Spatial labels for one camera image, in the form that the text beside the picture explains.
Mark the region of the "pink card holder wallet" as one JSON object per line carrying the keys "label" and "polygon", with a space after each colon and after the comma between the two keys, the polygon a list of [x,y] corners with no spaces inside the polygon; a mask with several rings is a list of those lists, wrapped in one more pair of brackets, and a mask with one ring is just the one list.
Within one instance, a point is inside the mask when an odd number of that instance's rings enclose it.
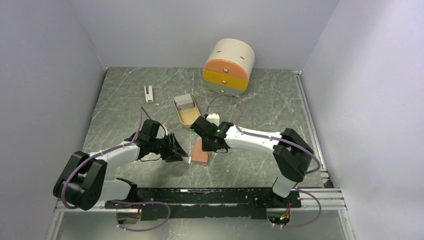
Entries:
{"label": "pink card holder wallet", "polygon": [[207,166],[210,156],[211,156],[210,151],[203,151],[202,140],[201,139],[196,140],[194,143],[190,162],[192,164]]}

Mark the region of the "stack of grey cards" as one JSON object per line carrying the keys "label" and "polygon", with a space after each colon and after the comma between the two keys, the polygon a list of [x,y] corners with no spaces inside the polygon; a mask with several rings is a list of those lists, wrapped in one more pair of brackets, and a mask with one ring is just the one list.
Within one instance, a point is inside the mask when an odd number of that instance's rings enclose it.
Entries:
{"label": "stack of grey cards", "polygon": [[174,103],[177,108],[193,108],[194,100],[190,93],[180,94],[174,97]]}

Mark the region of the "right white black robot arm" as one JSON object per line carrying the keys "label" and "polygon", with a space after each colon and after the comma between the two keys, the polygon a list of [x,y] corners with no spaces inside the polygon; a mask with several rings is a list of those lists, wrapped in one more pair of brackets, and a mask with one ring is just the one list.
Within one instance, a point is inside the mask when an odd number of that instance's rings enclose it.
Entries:
{"label": "right white black robot arm", "polygon": [[200,116],[190,129],[201,137],[205,152],[227,152],[237,148],[273,156],[281,174],[274,181],[269,197],[275,207],[282,207],[288,202],[292,189],[308,174],[314,156],[312,148],[291,128],[283,132],[264,132],[226,121],[216,125]]}

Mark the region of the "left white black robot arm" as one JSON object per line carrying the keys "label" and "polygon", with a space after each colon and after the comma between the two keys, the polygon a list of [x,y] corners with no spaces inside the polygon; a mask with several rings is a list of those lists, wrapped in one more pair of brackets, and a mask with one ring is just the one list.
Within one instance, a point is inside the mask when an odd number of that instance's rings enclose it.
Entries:
{"label": "left white black robot arm", "polygon": [[179,162],[189,155],[173,133],[167,133],[158,121],[147,119],[130,138],[98,152],[74,152],[57,182],[53,195],[68,209],[87,211],[98,202],[118,201],[126,208],[139,201],[138,186],[126,179],[106,180],[112,170],[150,154],[167,163]]}

